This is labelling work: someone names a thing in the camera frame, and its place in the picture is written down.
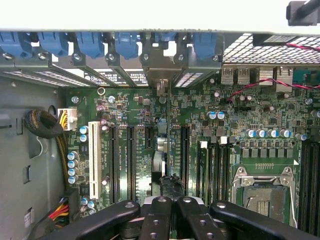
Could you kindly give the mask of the CPU socket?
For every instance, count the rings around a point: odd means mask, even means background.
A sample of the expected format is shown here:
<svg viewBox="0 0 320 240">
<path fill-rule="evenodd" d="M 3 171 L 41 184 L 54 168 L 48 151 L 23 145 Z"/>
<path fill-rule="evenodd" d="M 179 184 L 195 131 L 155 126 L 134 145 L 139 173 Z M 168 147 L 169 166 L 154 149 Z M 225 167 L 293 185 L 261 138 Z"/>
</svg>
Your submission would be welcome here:
<svg viewBox="0 0 320 240">
<path fill-rule="evenodd" d="M 284 167 L 282 172 L 277 174 L 247 173 L 245 167 L 238 167 L 231 182 L 229 201 L 250 211 L 297 228 L 296 186 L 285 187 L 282 185 L 271 185 L 267 183 L 256 183 L 247 187 L 233 186 L 233 180 L 238 176 L 279 175 L 289 175 L 294 177 L 293 170 L 289 166 Z"/>
</svg>

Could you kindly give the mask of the grey open PC case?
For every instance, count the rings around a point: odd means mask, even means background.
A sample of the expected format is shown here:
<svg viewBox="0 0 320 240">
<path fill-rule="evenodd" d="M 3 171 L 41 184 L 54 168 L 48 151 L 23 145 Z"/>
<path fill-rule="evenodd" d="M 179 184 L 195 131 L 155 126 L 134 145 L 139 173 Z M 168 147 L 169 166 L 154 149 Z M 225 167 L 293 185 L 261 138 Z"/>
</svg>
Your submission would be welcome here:
<svg viewBox="0 0 320 240">
<path fill-rule="evenodd" d="M 175 41 L 155 41 L 155 33 L 165 31 L 12 31 L 30 36 L 33 56 L 20 58 L 4 52 L 0 47 L 0 77 L 55 88 L 65 100 L 63 107 L 49 112 L 61 124 L 67 135 L 75 129 L 77 116 L 68 111 L 67 94 L 70 90 L 98 89 L 153 89 L 148 85 L 143 69 L 143 53 L 159 48 L 163 55 L 173 57 L 181 67 L 172 88 L 186 85 L 192 88 L 213 78 L 224 75 L 230 79 L 228 70 L 269 68 L 320 68 L 320 35 L 296 36 L 271 33 L 247 32 L 175 32 Z M 64 32 L 68 38 L 68 56 L 56 57 L 45 51 L 39 42 L 38 32 Z M 83 54 L 78 46 L 76 32 L 100 32 L 103 37 L 104 57 L 92 59 Z M 116 32 L 137 32 L 138 57 L 126 60 L 116 52 Z M 215 33 L 215 53 L 211 58 L 197 59 L 193 46 L 193 33 Z M 41 240 L 56 230 L 73 224 L 80 217 L 78 192 L 69 184 L 58 202 L 37 222 L 23 240 Z M 169 239 L 195 239 L 187 222 L 172 200 Z"/>
</svg>

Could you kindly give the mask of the metal socket cover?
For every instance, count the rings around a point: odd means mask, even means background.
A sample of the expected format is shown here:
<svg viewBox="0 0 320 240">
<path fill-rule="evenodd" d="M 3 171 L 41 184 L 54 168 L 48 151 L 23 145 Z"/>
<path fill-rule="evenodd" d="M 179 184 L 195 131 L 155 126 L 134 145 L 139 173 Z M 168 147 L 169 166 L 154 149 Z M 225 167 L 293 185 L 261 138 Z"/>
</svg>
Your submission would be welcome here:
<svg viewBox="0 0 320 240">
<path fill-rule="evenodd" d="M 249 187 L 254 184 L 271 184 L 284 187 L 296 185 L 294 177 L 290 175 L 242 175 L 236 176 L 232 181 L 234 187 Z"/>
</svg>

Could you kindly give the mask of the RAM stick with white label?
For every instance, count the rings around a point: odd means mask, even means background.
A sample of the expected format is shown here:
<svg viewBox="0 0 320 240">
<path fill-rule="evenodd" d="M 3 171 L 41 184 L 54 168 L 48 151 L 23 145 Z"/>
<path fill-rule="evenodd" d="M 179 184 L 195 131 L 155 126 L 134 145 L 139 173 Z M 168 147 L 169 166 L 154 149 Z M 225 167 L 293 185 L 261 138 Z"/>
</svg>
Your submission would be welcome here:
<svg viewBox="0 0 320 240">
<path fill-rule="evenodd" d="M 196 191 L 197 196 L 202 199 L 204 203 L 208 198 L 208 142 L 199 141 L 197 146 L 197 178 L 196 178 Z"/>
</svg>

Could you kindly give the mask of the white expansion slot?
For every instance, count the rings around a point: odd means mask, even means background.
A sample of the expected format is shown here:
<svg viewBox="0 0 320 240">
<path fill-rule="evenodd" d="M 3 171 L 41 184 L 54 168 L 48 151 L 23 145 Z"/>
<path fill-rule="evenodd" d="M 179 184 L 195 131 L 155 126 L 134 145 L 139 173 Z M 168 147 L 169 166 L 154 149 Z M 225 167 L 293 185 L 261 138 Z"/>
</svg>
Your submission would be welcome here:
<svg viewBox="0 0 320 240">
<path fill-rule="evenodd" d="M 88 122 L 88 163 L 89 196 L 91 199 L 98 200 L 102 192 L 101 124 L 99 121 Z"/>
</svg>

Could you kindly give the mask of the blue card clip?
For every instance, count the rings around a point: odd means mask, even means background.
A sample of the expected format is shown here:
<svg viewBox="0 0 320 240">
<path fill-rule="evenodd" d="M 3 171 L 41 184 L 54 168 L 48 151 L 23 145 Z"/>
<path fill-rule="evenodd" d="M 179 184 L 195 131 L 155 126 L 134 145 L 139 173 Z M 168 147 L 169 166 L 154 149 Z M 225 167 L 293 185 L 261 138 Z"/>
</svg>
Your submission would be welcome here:
<svg viewBox="0 0 320 240">
<path fill-rule="evenodd" d="M 176 32 L 156 32 L 154 34 L 155 42 L 170 42 L 175 41 L 176 38 Z"/>
<path fill-rule="evenodd" d="M 14 57 L 29 59 L 33 56 L 31 38 L 25 32 L 0 32 L 0 47 Z"/>
<path fill-rule="evenodd" d="M 38 32 L 37 36 L 43 50 L 57 58 L 68 56 L 69 44 L 65 32 Z"/>
<path fill-rule="evenodd" d="M 199 60 L 212 58 L 215 55 L 217 35 L 212 32 L 195 32 L 192 44 L 196 58 Z"/>
<path fill-rule="evenodd" d="M 101 32 L 76 32 L 79 50 L 92 59 L 105 56 L 105 46 Z"/>
<path fill-rule="evenodd" d="M 138 57 L 140 41 L 137 32 L 116 32 L 115 33 L 115 51 L 125 60 Z"/>
</svg>

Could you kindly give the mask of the black RAM slot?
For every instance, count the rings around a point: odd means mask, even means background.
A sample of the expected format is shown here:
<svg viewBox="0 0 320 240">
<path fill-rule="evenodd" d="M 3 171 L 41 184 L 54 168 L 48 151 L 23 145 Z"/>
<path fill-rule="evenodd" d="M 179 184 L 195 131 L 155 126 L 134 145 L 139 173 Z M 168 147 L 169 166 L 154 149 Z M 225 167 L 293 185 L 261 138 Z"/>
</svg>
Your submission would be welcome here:
<svg viewBox="0 0 320 240">
<path fill-rule="evenodd" d="M 229 145 L 225 137 L 225 143 L 221 144 L 220 150 L 220 175 L 219 175 L 219 199 L 226 200 L 228 198 L 228 172 L 229 172 Z"/>
<path fill-rule="evenodd" d="M 211 148 L 211 201 L 214 202 L 219 197 L 220 187 L 220 147 L 217 143 Z"/>
</svg>

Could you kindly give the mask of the long black expansion slot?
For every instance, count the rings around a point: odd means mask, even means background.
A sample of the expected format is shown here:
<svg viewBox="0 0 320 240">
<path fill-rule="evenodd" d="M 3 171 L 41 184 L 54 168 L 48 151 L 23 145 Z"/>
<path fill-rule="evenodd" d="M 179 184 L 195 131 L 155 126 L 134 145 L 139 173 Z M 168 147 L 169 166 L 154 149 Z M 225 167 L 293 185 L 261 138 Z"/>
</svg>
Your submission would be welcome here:
<svg viewBox="0 0 320 240">
<path fill-rule="evenodd" d="M 184 194 L 188 195 L 189 189 L 189 160 L 190 160 L 190 128 L 182 126 L 180 129 L 180 175 L 183 183 Z"/>
<path fill-rule="evenodd" d="M 136 129 L 134 126 L 127 127 L 127 197 L 136 200 Z"/>
<path fill-rule="evenodd" d="M 119 131 L 116 126 L 109 128 L 109 158 L 110 158 L 110 203 L 117 203 L 120 199 L 119 180 Z"/>
</svg>

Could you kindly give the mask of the short black expansion slot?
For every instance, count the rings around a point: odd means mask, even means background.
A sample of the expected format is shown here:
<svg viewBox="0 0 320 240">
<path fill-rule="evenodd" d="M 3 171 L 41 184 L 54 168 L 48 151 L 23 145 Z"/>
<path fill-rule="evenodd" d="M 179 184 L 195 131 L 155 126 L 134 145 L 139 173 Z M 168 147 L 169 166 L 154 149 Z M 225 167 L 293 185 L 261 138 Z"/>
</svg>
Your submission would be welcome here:
<svg viewBox="0 0 320 240">
<path fill-rule="evenodd" d="M 152 126 L 146 126 L 144 128 L 145 135 L 145 148 L 153 149 L 154 148 L 154 128 Z"/>
</svg>

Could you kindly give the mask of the green motherboard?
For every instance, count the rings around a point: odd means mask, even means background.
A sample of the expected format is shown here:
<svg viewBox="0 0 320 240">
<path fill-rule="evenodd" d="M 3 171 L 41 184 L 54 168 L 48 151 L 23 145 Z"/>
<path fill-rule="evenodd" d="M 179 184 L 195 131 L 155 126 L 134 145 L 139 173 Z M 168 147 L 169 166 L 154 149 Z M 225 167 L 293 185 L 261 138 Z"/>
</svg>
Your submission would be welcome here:
<svg viewBox="0 0 320 240">
<path fill-rule="evenodd" d="M 190 128 L 188 195 L 206 207 L 229 201 L 231 182 L 243 166 L 249 174 L 279 174 L 292 168 L 298 229 L 320 238 L 320 68 L 274 67 L 229 69 L 229 80 L 215 74 L 197 86 L 172 88 L 171 137 L 174 166 L 180 167 L 181 127 Z M 152 171 L 156 148 L 156 90 L 151 88 L 72 89 L 68 111 L 77 117 L 68 134 L 67 171 L 76 188 L 79 216 L 88 217 L 110 202 L 109 130 L 118 129 L 119 202 L 128 199 L 127 127 L 136 132 L 136 197 L 143 205 L 160 196 L 160 178 Z M 90 198 L 88 122 L 100 122 L 101 196 Z M 145 148 L 145 127 L 153 127 L 153 149 Z M 229 150 L 227 199 L 212 202 L 212 145 Z M 198 142 L 207 141 L 207 201 L 197 196 Z"/>
</svg>

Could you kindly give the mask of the grey power supply unit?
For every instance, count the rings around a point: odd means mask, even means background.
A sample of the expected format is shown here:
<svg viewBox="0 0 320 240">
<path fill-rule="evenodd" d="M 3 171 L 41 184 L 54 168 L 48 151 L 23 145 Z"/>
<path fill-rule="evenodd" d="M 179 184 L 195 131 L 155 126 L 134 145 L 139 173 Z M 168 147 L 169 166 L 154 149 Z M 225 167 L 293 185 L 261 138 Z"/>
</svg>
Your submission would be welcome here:
<svg viewBox="0 0 320 240">
<path fill-rule="evenodd" d="M 26 239 L 64 192 L 56 141 L 23 125 L 28 111 L 64 104 L 53 87 L 0 77 L 0 240 Z"/>
</svg>

